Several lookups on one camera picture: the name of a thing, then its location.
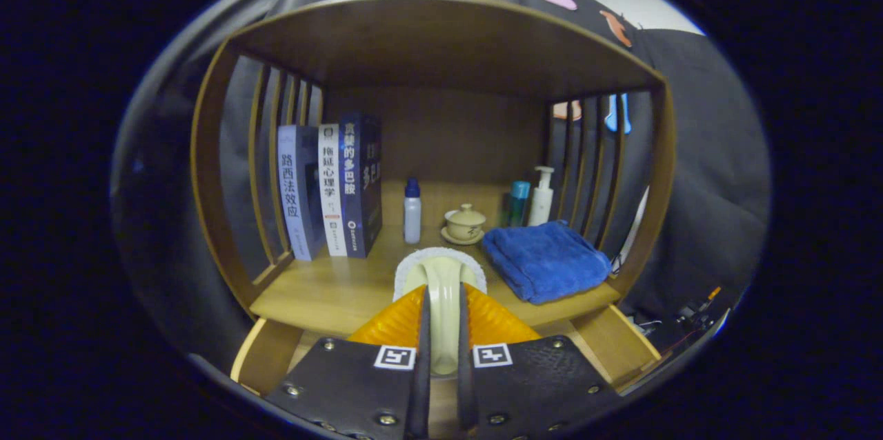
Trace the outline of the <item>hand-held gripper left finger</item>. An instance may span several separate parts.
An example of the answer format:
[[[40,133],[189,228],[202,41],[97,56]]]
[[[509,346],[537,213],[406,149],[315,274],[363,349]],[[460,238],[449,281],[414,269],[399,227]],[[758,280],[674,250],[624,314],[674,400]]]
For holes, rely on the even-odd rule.
[[[322,337],[267,395],[316,426],[356,439],[426,439],[430,405],[428,286],[386,308],[408,343]]]

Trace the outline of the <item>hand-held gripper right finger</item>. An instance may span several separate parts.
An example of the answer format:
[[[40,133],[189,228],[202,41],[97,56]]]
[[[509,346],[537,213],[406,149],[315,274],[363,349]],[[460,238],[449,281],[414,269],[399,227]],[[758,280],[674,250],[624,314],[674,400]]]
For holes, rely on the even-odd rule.
[[[460,287],[457,418],[467,437],[570,437],[612,414],[621,396],[558,334],[519,343],[470,341],[479,291]]]

